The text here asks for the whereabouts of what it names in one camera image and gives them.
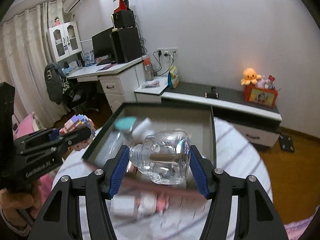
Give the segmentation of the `person's left hand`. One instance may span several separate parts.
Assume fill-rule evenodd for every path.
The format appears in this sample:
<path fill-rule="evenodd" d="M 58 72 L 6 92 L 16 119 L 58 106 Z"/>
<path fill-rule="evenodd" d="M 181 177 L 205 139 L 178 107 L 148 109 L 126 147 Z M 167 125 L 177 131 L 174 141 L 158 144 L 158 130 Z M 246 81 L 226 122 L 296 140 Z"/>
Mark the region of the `person's left hand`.
<path fill-rule="evenodd" d="M 31 226 L 17 212 L 30 209 L 30 214 L 36 218 L 42 207 L 40 179 L 33 181 L 31 193 L 10 193 L 1 190 L 1 239 L 27 239 Z"/>

